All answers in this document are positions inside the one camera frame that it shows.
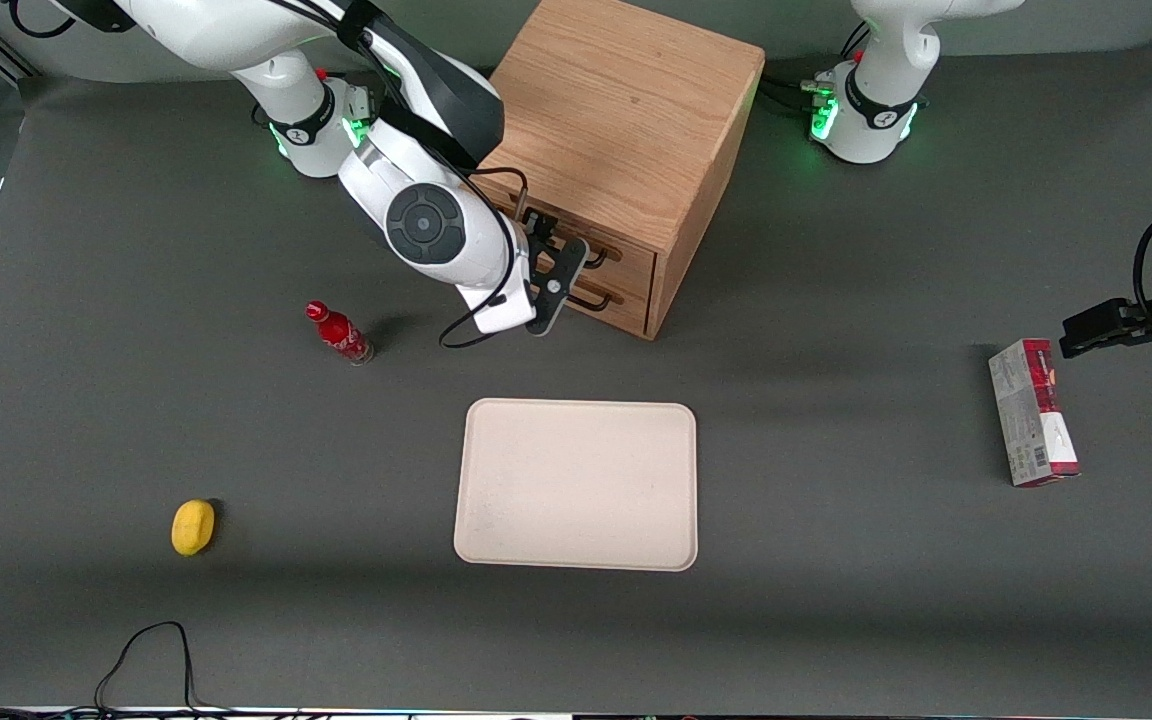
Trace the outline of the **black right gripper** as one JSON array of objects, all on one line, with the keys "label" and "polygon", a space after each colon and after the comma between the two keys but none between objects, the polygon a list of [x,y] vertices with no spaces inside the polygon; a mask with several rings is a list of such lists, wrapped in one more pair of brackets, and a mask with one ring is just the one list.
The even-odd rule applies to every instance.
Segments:
[{"label": "black right gripper", "polygon": [[576,279],[585,268],[589,245],[573,223],[536,209],[524,209],[522,225],[529,243],[529,272],[535,287],[531,302],[536,313],[524,328],[531,336],[543,338],[556,324]]}]

